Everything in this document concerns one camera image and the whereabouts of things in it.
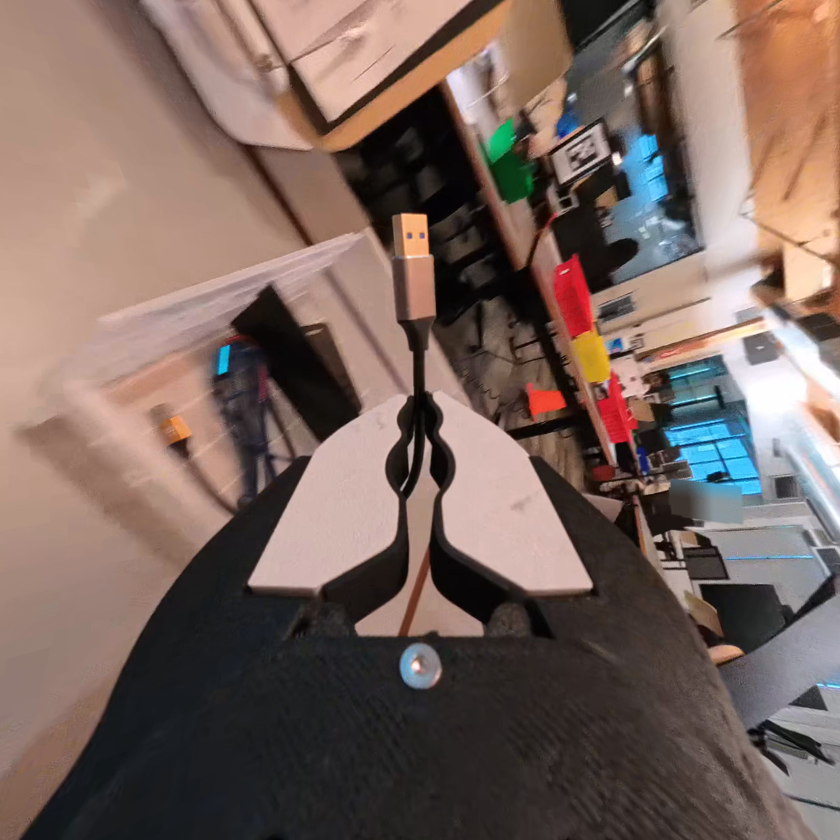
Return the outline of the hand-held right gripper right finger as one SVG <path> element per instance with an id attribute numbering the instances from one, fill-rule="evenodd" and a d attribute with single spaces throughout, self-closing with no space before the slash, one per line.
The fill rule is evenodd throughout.
<path id="1" fill-rule="evenodd" d="M 437 485 L 429 560 L 440 594 L 488 623 L 506 603 L 593 593 L 542 477 L 555 479 L 551 468 L 444 392 L 428 394 L 425 411 Z"/>

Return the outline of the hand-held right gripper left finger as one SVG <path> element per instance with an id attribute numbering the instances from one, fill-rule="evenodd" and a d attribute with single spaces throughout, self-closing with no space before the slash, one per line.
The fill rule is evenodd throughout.
<path id="1" fill-rule="evenodd" d="M 254 593 L 341 606 L 360 621 L 396 597 L 409 560 L 413 399 L 391 397 L 320 444 L 248 579 Z"/>

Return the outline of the black cable grey plug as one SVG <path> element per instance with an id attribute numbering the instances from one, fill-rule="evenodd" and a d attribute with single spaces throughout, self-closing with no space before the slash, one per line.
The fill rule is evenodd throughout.
<path id="1" fill-rule="evenodd" d="M 436 319 L 434 257 L 429 244 L 427 217 L 401 213 L 392 217 L 394 256 L 392 278 L 395 315 L 413 361 L 413 454 L 402 495 L 409 498 L 424 465 L 426 442 L 426 354 Z"/>

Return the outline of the clear plastic bin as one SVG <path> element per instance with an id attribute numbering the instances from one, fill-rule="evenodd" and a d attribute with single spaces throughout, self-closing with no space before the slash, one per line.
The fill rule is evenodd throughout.
<path id="1" fill-rule="evenodd" d="M 136 536 L 204 542 L 228 514 L 161 449 L 150 409 L 183 413 L 198 432 L 199 464 L 232 489 L 232 447 L 211 418 L 211 375 L 200 367 L 268 287 L 296 323 L 327 328 L 361 411 L 411 392 L 390 260 L 366 230 L 100 317 L 47 374 L 41 404 L 19 428 L 22 443 Z"/>

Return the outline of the white desk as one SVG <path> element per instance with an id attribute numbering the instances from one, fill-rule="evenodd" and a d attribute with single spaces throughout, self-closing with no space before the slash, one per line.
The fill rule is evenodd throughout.
<path id="1" fill-rule="evenodd" d="M 40 386 L 100 317 L 302 250 L 135 2 L 2 2 L 2 831 L 14 838 L 430 838 L 400 794 L 393 699 L 331 712 L 350 759 L 280 741 L 294 664 L 387 692 L 399 643 L 248 579 L 307 457 L 204 542 L 145 539 L 22 443 Z"/>

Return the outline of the red plastic bin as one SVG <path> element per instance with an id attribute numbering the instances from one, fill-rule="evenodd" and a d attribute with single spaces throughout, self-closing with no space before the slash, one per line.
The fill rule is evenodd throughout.
<path id="1" fill-rule="evenodd" d="M 553 293 L 565 328 L 572 340 L 592 331 L 592 297 L 578 255 L 556 266 Z"/>
<path id="2" fill-rule="evenodd" d="M 602 383 L 595 404 L 610 442 L 614 445 L 634 445 L 637 421 L 623 395 L 616 373 Z"/>

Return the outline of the black USB hub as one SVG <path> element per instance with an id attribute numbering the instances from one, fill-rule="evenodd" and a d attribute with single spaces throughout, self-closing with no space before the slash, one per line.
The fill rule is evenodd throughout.
<path id="1" fill-rule="evenodd" d="M 277 388 L 319 443 L 361 414 L 328 326 L 302 327 L 273 285 L 264 287 L 232 326 L 262 352 Z"/>

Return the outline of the yellow plastic bin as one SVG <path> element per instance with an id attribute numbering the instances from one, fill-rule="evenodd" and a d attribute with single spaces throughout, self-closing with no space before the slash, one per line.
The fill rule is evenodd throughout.
<path id="1" fill-rule="evenodd" d="M 611 379 L 609 353 L 602 336 L 595 329 L 582 332 L 571 340 L 574 357 L 581 375 L 591 384 L 602 384 Z"/>

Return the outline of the blue-lit window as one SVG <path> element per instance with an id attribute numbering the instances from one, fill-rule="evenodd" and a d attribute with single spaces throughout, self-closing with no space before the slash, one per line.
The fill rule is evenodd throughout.
<path id="1" fill-rule="evenodd" d="M 740 486 L 745 494 L 760 493 L 752 431 L 743 419 L 671 425 L 664 434 L 669 445 L 680 449 L 693 480 L 705 481 L 722 473 L 725 483 Z"/>

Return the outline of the green plastic bin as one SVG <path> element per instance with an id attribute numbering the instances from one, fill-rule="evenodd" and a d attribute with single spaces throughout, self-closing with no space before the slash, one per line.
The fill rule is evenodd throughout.
<path id="1" fill-rule="evenodd" d="M 524 201 L 533 193 L 536 164 L 527 151 L 520 151 L 518 127 L 514 119 L 503 122 L 482 143 L 482 152 L 500 198 L 508 205 Z"/>

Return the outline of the framed black white marker sign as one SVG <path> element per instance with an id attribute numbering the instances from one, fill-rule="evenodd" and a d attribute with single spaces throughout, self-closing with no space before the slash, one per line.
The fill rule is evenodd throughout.
<path id="1" fill-rule="evenodd" d="M 566 136 L 549 152 L 548 159 L 559 187 L 570 186 L 611 163 L 613 142 L 606 121 L 598 119 Z"/>

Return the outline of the wooden document board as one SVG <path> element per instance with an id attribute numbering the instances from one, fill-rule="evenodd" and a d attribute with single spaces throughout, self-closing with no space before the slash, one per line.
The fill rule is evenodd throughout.
<path id="1" fill-rule="evenodd" d="M 509 72 L 512 102 L 524 105 L 571 68 L 573 48 L 561 2 L 472 2 L 413 56 L 401 60 L 350 116 L 315 139 L 323 151 L 343 151 L 497 44 Z"/>

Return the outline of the white stand base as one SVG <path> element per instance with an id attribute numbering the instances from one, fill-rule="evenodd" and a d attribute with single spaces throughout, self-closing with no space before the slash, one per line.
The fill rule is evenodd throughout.
<path id="1" fill-rule="evenodd" d="M 313 145 L 280 108 L 287 69 L 247 2 L 142 1 L 217 126 L 239 144 Z"/>

